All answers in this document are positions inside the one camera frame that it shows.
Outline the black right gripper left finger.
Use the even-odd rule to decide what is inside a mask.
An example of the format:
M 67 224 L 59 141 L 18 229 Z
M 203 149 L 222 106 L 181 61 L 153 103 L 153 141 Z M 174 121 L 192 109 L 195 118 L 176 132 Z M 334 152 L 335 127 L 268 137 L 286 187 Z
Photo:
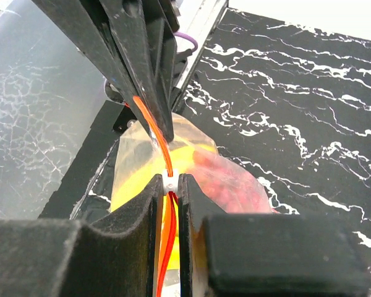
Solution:
M 0 220 L 0 296 L 155 296 L 163 181 L 89 224 Z

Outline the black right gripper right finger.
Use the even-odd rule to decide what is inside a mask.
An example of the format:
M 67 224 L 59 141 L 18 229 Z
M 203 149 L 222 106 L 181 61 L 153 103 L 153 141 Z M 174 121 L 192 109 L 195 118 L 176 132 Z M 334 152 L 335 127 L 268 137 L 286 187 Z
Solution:
M 323 215 L 230 214 L 179 178 L 182 296 L 367 296 L 346 226 Z

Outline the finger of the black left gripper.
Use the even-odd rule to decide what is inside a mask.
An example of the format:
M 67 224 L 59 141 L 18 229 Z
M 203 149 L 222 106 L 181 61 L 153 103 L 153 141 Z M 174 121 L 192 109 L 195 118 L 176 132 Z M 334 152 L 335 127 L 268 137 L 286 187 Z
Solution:
M 174 139 L 169 99 L 179 23 L 170 1 L 102 1 L 130 79 L 167 141 Z
M 149 125 L 133 100 L 137 91 L 111 34 L 109 19 L 101 3 L 79 0 L 34 0 L 33 3 L 119 91 L 149 133 Z

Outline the clear zip top bag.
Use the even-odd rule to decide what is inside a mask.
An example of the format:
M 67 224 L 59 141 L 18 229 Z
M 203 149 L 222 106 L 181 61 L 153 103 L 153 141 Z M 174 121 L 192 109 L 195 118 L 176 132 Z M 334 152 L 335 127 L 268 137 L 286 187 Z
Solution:
M 190 174 L 180 173 L 173 167 L 170 152 L 180 147 L 191 146 L 195 148 L 194 151 L 206 150 L 217 155 L 219 153 L 213 139 L 194 126 L 189 120 L 177 114 L 173 115 L 174 139 L 172 142 L 168 142 L 164 139 L 154 117 L 142 99 L 134 96 L 133 100 L 148 123 L 150 132 L 147 133 L 139 122 L 135 122 L 132 127 L 123 133 L 117 151 L 114 174 L 119 172 L 116 166 L 119 166 L 120 169 L 126 166 L 125 172 L 131 173 L 133 169 L 139 169 L 141 166 L 151 162 L 155 157 L 161 156 L 164 160 L 165 169 L 160 173 L 163 177 L 164 201 L 156 289 L 157 296 L 161 296 L 166 272 L 180 268 L 180 190 L 178 183 L 181 174 Z

